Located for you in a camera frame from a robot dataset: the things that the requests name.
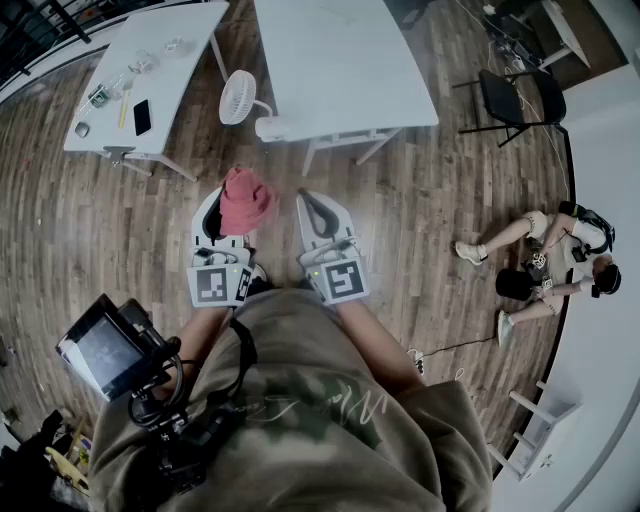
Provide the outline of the yellow wooden toy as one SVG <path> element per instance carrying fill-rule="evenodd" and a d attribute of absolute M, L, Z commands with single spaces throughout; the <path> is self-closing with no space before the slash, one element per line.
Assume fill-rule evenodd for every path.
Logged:
<path fill-rule="evenodd" d="M 45 453 L 50 457 L 56 471 L 63 480 L 71 484 L 73 488 L 83 495 L 90 496 L 88 480 L 75 465 L 52 447 L 46 447 Z"/>

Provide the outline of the person's left forearm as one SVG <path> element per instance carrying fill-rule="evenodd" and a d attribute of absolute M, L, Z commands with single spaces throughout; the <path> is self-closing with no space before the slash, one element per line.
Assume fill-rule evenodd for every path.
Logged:
<path fill-rule="evenodd" d="M 178 334 L 179 358 L 197 363 L 203 362 L 230 315 L 231 309 L 228 307 L 196 308 Z"/>

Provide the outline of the white wooden shelf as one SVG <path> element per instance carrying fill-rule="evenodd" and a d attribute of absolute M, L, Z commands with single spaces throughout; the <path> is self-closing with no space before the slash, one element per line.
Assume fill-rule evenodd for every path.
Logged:
<path fill-rule="evenodd" d="M 554 390 L 543 381 L 537 381 L 536 386 L 542 391 L 541 398 L 548 397 L 560 402 L 563 408 L 561 413 L 556 414 L 552 410 L 542 407 L 539 403 L 525 398 L 515 390 L 509 392 L 509 398 L 527 409 L 532 414 L 532 420 L 538 419 L 538 422 L 534 422 L 538 426 L 538 430 L 532 437 L 518 432 L 513 434 L 518 443 L 517 447 L 524 449 L 524 458 L 518 459 L 516 465 L 513 465 L 495 446 L 487 445 L 491 457 L 501 467 L 510 471 L 519 483 L 530 480 L 541 470 L 550 468 L 554 464 L 563 443 L 575 430 L 582 408 L 581 403 L 569 404 L 560 400 Z"/>

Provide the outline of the clear plastic cup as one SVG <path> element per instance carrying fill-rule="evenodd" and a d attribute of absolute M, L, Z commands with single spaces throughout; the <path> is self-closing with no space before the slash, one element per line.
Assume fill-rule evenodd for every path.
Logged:
<path fill-rule="evenodd" d="M 128 65 L 128 69 L 136 74 L 150 74 L 160 65 L 158 57 L 146 50 L 139 49 L 135 53 L 134 60 Z"/>

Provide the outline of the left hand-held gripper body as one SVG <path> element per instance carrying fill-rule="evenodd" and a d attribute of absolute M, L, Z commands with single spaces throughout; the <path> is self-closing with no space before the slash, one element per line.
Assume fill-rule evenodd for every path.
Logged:
<path fill-rule="evenodd" d="M 238 307 L 246 299 L 253 273 L 249 249 L 196 247 L 187 269 L 194 307 Z"/>

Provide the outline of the pink cloth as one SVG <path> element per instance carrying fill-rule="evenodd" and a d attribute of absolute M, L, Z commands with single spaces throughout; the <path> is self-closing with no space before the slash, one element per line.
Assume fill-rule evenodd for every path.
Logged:
<path fill-rule="evenodd" d="M 247 235 L 267 219 L 279 196 L 253 171 L 233 167 L 220 195 L 220 234 Z"/>

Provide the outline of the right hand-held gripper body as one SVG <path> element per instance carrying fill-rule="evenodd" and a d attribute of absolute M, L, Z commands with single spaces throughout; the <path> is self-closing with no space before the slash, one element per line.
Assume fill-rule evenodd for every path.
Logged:
<path fill-rule="evenodd" d="M 304 277 L 325 304 L 361 299 L 370 293 L 366 262 L 356 236 L 306 252 L 298 262 Z"/>

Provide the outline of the grey table clamp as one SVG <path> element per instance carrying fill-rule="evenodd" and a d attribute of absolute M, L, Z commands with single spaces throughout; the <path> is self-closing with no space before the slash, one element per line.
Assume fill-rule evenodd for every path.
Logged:
<path fill-rule="evenodd" d="M 135 150 L 134 146 L 104 146 L 103 152 L 113 167 L 122 166 L 125 156 Z"/>

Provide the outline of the small white desk fan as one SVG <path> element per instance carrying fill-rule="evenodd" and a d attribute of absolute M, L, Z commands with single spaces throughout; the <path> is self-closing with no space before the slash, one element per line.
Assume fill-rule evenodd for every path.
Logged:
<path fill-rule="evenodd" d="M 277 116 L 273 108 L 257 99 L 254 76 L 245 70 L 236 70 L 225 83 L 219 103 L 219 118 L 224 125 L 244 122 L 254 107 L 266 112 L 255 120 L 256 135 L 263 142 L 276 142 L 286 138 L 288 125 Z"/>

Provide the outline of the black chest monitor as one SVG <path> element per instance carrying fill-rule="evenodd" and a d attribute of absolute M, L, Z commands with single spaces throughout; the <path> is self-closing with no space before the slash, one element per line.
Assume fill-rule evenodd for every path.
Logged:
<path fill-rule="evenodd" d="M 109 402 L 142 390 L 178 351 L 179 343 L 159 334 L 138 301 L 116 306 L 105 294 L 56 346 L 67 365 Z"/>

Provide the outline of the black bucket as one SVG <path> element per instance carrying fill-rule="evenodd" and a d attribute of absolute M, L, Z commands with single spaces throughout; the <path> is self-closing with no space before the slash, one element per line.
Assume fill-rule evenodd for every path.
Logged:
<path fill-rule="evenodd" d="M 495 290 L 501 297 L 525 302 L 530 299 L 534 288 L 539 285 L 540 282 L 534 280 L 528 272 L 502 269 L 497 274 Z"/>

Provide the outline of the white standing desk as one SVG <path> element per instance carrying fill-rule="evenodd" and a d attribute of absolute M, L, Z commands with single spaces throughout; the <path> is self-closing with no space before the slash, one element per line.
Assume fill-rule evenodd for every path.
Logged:
<path fill-rule="evenodd" d="M 555 0 L 541 0 L 541 6 L 560 37 L 561 46 L 557 51 L 545 57 L 539 68 L 546 69 L 560 59 L 574 54 L 588 69 L 590 69 L 591 65 L 577 37 L 565 19 L 559 4 Z"/>

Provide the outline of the person's olive shirt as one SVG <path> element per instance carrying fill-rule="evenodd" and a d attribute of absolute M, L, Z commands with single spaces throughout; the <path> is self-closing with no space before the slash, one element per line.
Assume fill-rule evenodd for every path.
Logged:
<path fill-rule="evenodd" d="M 393 396 L 372 376 L 335 306 L 308 290 L 250 297 L 234 317 L 257 363 L 238 399 L 245 422 L 176 494 L 150 463 L 152 435 L 125 399 L 106 404 L 89 484 L 98 512 L 489 512 L 492 469 L 473 402 L 458 381 Z M 238 373 L 240 342 L 225 321 L 188 372 L 187 411 Z"/>

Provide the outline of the person's black trousers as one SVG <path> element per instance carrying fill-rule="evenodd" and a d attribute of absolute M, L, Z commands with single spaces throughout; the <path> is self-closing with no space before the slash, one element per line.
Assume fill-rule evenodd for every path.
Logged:
<path fill-rule="evenodd" d="M 279 289 L 279 286 L 276 286 L 273 282 L 258 276 L 252 279 L 249 285 L 249 288 L 247 290 L 246 297 L 249 298 L 254 295 L 258 295 L 258 294 L 265 293 L 275 289 Z M 311 283 L 306 279 L 303 279 L 300 282 L 292 284 L 290 286 L 284 286 L 284 289 L 299 289 L 299 290 L 310 290 L 310 291 L 314 290 Z"/>

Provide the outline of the black metal railing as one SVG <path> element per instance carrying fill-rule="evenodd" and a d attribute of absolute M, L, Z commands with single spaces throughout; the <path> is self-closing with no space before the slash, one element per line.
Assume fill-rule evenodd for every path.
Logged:
<path fill-rule="evenodd" d="M 56 44 L 85 32 L 110 0 L 0 0 L 0 89 Z"/>

